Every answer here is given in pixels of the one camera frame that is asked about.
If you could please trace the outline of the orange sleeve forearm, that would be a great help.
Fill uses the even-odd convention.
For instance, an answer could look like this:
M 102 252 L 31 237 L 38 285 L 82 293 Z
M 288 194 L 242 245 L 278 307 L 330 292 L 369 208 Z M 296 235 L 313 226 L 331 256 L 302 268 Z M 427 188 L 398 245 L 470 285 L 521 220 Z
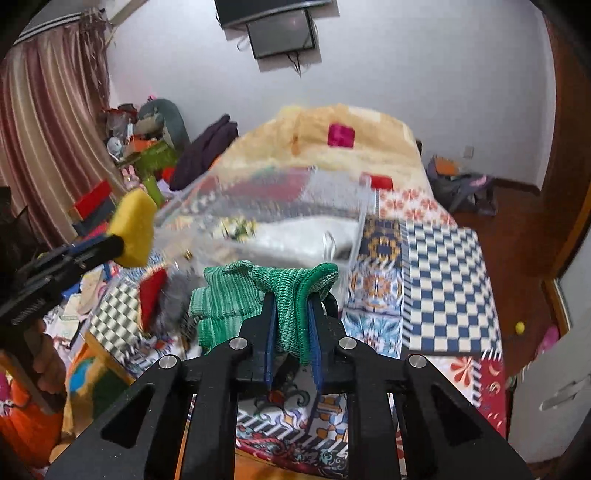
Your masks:
M 60 443 L 63 413 L 45 414 L 15 379 L 1 371 L 1 478 L 42 479 Z

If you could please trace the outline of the left hand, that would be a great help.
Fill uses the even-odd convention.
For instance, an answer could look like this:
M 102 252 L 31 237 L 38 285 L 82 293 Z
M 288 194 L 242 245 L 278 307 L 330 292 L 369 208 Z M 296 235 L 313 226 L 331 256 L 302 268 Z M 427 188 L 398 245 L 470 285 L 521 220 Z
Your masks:
M 33 361 L 33 369 L 39 375 L 37 387 L 50 394 L 63 393 L 65 391 L 65 365 L 53 345 L 52 337 L 45 330 L 45 322 L 39 319 L 36 322 L 36 331 L 40 334 L 41 346 Z

